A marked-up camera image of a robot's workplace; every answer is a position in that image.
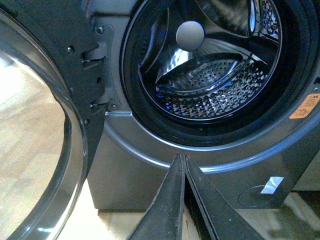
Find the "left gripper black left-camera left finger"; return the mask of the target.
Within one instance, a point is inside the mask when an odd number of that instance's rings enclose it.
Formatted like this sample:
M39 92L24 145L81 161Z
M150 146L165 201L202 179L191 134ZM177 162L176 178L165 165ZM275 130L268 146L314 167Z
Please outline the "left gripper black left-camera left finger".
M157 193L129 240L181 240L185 169L181 154L172 161Z

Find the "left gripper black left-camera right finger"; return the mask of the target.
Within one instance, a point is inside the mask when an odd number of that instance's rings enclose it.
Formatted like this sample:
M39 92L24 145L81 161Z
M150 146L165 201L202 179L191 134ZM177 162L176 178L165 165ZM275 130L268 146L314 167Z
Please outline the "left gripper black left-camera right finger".
M262 240L187 155L184 203L201 240Z

